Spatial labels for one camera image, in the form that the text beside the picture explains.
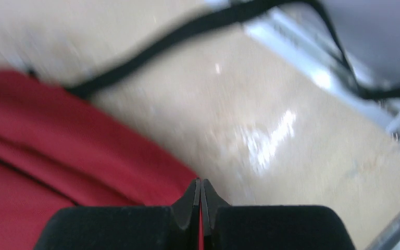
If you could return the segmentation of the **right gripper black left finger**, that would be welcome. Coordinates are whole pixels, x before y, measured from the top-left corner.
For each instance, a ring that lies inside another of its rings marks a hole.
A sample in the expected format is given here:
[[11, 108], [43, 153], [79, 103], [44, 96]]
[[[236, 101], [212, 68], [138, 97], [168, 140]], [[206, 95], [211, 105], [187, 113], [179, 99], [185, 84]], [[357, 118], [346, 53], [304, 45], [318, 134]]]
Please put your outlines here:
[[200, 179], [170, 206], [69, 207], [46, 224], [35, 249], [197, 249]]

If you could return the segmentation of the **red backpack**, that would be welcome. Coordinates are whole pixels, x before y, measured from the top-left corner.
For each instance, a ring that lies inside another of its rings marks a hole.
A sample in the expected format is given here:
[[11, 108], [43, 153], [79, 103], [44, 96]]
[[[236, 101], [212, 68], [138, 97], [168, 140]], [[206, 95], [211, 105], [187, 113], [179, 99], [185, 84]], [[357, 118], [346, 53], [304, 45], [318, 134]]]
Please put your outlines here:
[[61, 209], [170, 206], [195, 179], [281, 206], [233, 205], [199, 166], [225, 110], [213, 35], [285, 4], [0, 1], [0, 249], [35, 249]]

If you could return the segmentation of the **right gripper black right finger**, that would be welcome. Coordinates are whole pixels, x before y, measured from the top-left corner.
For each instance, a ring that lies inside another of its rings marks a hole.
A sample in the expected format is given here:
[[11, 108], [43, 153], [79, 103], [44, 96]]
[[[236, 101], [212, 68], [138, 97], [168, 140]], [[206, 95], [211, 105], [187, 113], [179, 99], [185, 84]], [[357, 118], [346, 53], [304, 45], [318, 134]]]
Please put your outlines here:
[[320, 205], [231, 206], [201, 181], [205, 249], [354, 249], [340, 217]]

